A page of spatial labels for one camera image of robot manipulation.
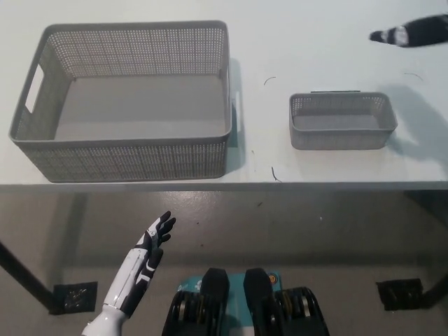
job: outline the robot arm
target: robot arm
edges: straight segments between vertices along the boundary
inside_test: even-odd
[[[161,243],[176,222],[171,212],[159,217],[129,251],[104,300],[101,314],[85,327],[83,336],[120,336],[123,323],[140,303],[163,256]]]
[[[448,42],[448,15],[423,17],[384,31],[374,31],[370,40],[402,48],[432,46]]]

